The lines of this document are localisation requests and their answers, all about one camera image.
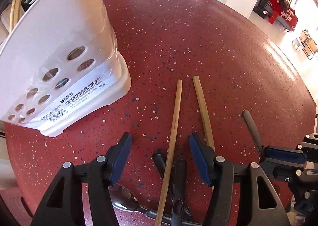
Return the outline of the black handled metal spoon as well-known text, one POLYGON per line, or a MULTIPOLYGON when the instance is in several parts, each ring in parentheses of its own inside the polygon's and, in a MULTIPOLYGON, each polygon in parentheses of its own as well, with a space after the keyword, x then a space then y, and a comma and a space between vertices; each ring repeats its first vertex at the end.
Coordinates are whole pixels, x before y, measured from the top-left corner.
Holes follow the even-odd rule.
POLYGON ((244 110, 242 112, 242 117, 246 123, 246 126, 250 132, 251 138, 254 142, 255 148, 259 154, 260 160, 264 158, 264 149, 265 146, 263 144, 263 141, 261 140, 260 133, 257 129, 257 126, 254 122, 254 119, 252 118, 250 111, 248 109, 244 110))

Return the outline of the red furniture in background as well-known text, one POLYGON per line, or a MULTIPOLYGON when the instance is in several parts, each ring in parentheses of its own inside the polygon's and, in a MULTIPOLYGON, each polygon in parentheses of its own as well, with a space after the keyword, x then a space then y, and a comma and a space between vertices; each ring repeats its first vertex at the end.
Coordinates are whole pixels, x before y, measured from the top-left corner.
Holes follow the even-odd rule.
POLYGON ((287 31, 294 31, 298 22, 287 0, 259 0, 253 11, 270 24, 278 22, 287 31))

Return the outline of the white plastic utensil holder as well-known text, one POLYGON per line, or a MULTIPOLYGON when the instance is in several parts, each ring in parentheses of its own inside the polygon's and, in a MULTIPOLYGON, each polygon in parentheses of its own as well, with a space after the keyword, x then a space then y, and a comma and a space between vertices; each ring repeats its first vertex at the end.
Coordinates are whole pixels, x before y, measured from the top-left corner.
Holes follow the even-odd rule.
POLYGON ((1 45, 1 121, 45 136, 130 87, 102 0, 36 0, 1 45))

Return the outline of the wooden chopstick in holder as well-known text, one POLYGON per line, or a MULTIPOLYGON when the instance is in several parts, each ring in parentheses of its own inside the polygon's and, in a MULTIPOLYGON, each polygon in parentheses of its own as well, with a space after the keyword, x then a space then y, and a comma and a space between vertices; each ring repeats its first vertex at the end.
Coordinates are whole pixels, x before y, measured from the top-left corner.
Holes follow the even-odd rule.
POLYGON ((20 20, 21 0, 12 0, 9 20, 9 33, 11 33, 20 20))

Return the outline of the black handled utensil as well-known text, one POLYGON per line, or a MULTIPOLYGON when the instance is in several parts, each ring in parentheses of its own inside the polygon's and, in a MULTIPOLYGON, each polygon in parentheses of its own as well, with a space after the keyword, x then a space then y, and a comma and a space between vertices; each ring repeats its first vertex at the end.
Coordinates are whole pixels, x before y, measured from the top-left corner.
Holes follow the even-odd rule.
POLYGON ((183 225, 191 219, 190 211, 185 204, 187 162, 179 159, 173 163, 168 181, 168 194, 172 201, 170 225, 183 225))

